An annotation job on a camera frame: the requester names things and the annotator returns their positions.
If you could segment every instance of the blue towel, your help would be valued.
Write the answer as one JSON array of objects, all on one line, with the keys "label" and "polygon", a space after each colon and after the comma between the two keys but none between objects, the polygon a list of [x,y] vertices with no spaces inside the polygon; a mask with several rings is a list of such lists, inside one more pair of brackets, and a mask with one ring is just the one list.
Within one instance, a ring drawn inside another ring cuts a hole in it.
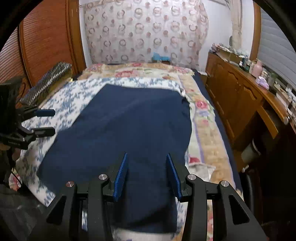
[{"label": "blue towel", "polygon": [[67,181],[105,173],[128,153],[122,197],[110,206],[112,224],[139,232],[176,231],[175,198],[165,160],[174,152],[184,164],[191,121],[189,103],[165,89],[106,85],[73,125],[58,133],[37,175],[54,193]]}]

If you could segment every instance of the cabinet door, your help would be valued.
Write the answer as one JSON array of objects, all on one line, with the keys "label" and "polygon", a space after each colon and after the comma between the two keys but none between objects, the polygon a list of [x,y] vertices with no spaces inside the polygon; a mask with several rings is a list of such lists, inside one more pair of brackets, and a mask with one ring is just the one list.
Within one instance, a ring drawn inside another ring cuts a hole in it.
[{"label": "cabinet door", "polygon": [[220,89],[223,85],[226,70],[223,66],[222,61],[217,61],[213,67],[211,77],[207,81],[207,88],[211,99],[217,102],[220,95]]},{"label": "cabinet door", "polygon": [[238,98],[238,91],[241,87],[242,78],[225,64],[225,77],[219,85],[219,97],[217,108],[222,118],[227,118],[233,110]]},{"label": "cabinet door", "polygon": [[208,59],[207,59],[207,65],[205,68],[205,71],[207,74],[209,74],[209,75],[212,74],[212,70],[216,64],[216,60],[217,60],[216,56],[209,53]]},{"label": "cabinet door", "polygon": [[244,130],[263,98],[246,80],[243,80],[238,96],[237,103],[226,120],[234,139]]}]

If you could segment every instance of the pink bottle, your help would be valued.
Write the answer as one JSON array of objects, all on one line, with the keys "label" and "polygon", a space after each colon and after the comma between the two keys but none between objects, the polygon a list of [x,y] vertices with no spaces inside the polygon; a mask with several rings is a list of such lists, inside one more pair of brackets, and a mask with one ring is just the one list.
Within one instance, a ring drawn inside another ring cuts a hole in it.
[{"label": "pink bottle", "polygon": [[257,61],[257,64],[255,64],[254,68],[253,68],[253,72],[252,72],[252,75],[255,77],[255,78],[258,78],[258,76],[261,75],[261,72],[262,72],[262,62],[260,60]]}]

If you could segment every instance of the wooden wardrobe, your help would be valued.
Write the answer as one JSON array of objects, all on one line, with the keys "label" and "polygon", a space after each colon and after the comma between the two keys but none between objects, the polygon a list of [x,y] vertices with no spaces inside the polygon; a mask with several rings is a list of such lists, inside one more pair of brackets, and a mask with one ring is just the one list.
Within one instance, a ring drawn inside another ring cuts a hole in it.
[{"label": "wooden wardrobe", "polygon": [[86,68],[78,1],[43,0],[25,17],[0,52],[0,83],[21,75],[26,93],[59,61]]}]

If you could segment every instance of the white wall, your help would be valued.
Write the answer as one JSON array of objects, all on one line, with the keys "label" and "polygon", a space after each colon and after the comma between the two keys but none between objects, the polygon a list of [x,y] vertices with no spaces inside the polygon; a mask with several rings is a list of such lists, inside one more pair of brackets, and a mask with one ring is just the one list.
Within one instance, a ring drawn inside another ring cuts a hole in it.
[{"label": "white wall", "polygon": [[229,46],[229,37],[232,35],[231,14],[227,6],[209,0],[203,0],[209,18],[207,38],[200,50],[199,71],[204,72],[207,64],[209,49],[213,43],[222,43]]},{"label": "white wall", "polygon": [[254,35],[253,0],[242,0],[242,47],[250,56]]}]

